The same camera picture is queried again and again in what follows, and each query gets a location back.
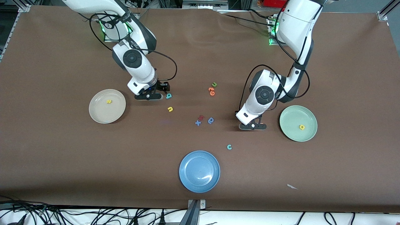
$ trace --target small paper scrap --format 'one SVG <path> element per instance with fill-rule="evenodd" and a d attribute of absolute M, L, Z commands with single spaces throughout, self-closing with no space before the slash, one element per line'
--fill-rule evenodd
<path fill-rule="evenodd" d="M 297 188 L 295 188 L 294 186 L 291 186 L 290 184 L 288 184 L 288 187 L 289 187 L 289 188 L 292 188 L 292 189 L 298 190 Z"/>

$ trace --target white floor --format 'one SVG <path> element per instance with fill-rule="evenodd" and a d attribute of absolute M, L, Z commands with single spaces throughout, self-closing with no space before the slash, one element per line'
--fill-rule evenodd
<path fill-rule="evenodd" d="M 70 213 L 82 213 L 82 212 L 98 212 L 98 209 L 80 209 L 80 210 L 67 210 Z M 110 213 L 117 213 L 121 209 L 112 211 Z M 7 211 L 0 211 L 2 216 Z M 135 214 L 135 209 L 128 210 L 128 214 L 132 217 Z M 156 213 L 157 217 L 161 213 L 161 209 L 149 210 L 147 213 Z M 7 225 L 9 223 L 18 222 L 25 212 L 7 213 L 0 219 L 0 225 Z M 127 216 L 126 212 L 119 214 L 120 216 Z M 179 222 L 185 210 L 178 211 L 165 216 L 166 222 Z M 216 225 L 295 225 L 298 222 L 301 212 L 250 212 L 250 211 L 201 211 L 199 225 L 209 225 L 216 222 Z M 96 214 L 84 214 L 78 216 L 71 216 L 67 213 L 63 213 L 66 219 L 76 225 L 90 225 L 95 219 Z M 352 218 L 351 213 L 332 213 L 337 225 L 350 225 Z M 111 216 L 106 215 L 99 220 L 97 224 L 105 223 Z M 55 217 L 52 216 L 53 224 L 57 223 Z M 42 225 L 43 222 L 36 218 L 37 225 Z M 121 224 L 127 224 L 130 220 L 118 218 Z M 154 220 L 154 215 L 149 215 L 138 220 L 139 225 L 147 225 Z M 334 224 L 331 218 L 328 216 L 328 220 L 331 224 Z M 374 214 L 374 213 L 357 213 L 353 222 L 353 225 L 396 225 L 400 222 L 399 214 Z M 118 221 L 107 223 L 108 225 L 119 225 Z M 302 218 L 301 225 L 328 225 L 324 219 L 324 213 L 306 213 Z M 32 216 L 28 214 L 25 219 L 24 225 L 35 225 Z"/>

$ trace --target metal frame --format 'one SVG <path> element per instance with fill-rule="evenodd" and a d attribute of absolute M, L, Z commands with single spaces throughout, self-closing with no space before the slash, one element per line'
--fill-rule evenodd
<path fill-rule="evenodd" d="M 19 12 L 18 15 L 17 15 L 17 18 L 15 18 L 14 24 L 12 25 L 11 32 L 10 32 L 10 34 L 8 35 L 8 38 L 7 38 L 7 42 L 6 42 L 6 44 L 4 45 L 4 49 L 3 49 L 3 51 L 2 51 L 1 54 L 0 54 L 0 62 L 1 62 L 1 60 L 3 59 L 4 53 L 6 52 L 8 43 L 10 42 L 10 39 L 11 39 L 11 35 L 12 35 L 12 33 L 14 33 L 14 29 L 15 29 L 15 26 L 17 25 L 17 22 L 18 22 L 18 19 L 20 18 L 20 15 L 21 15 L 21 13 Z"/>
<path fill-rule="evenodd" d="M 379 21 L 388 20 L 387 15 L 400 4 L 400 0 L 391 0 L 383 9 L 376 13 Z"/>
<path fill-rule="evenodd" d="M 192 200 L 179 225 L 198 225 L 201 206 L 201 200 Z"/>
<path fill-rule="evenodd" d="M 29 12 L 30 4 L 32 5 L 32 1 L 27 0 L 12 0 L 14 4 L 19 8 L 18 12 Z"/>
<path fill-rule="evenodd" d="M 224 14 L 224 13 L 228 13 L 228 12 L 248 12 L 246 10 L 224 10 L 224 9 L 219 9 L 217 10 L 217 12 Z"/>
<path fill-rule="evenodd" d="M 228 0 L 183 0 L 183 9 L 208 8 L 214 11 L 228 10 Z"/>

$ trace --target brown table surface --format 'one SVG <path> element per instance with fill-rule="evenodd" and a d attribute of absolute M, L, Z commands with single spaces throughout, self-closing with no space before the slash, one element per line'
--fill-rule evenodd
<path fill-rule="evenodd" d="M 184 208 L 188 199 L 206 199 L 225 210 L 399 212 L 400 60 L 375 14 L 321 14 L 310 91 L 264 113 L 265 131 L 240 131 L 234 116 L 255 65 L 286 76 L 292 64 L 268 45 L 262 25 L 211 10 L 152 9 L 141 20 L 157 50 L 178 64 L 171 99 L 134 100 L 130 75 L 69 8 L 33 6 L 21 15 L 0 64 L 0 193 L 67 205 Z M 168 59 L 148 58 L 160 78 L 173 74 Z M 88 105 L 108 88 L 122 91 L 127 107 L 102 125 Z M 293 104 L 318 120 L 305 143 L 279 127 Z M 199 115 L 215 122 L 198 127 Z M 218 184 L 203 194 L 178 176 L 195 150 L 212 153 L 221 167 Z"/>

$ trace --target blue plate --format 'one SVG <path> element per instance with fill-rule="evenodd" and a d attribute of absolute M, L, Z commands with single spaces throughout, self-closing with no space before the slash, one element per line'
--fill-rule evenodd
<path fill-rule="evenodd" d="M 179 177 L 188 190 L 204 193 L 218 183 L 220 165 L 212 154 L 194 151 L 187 154 L 180 163 Z"/>

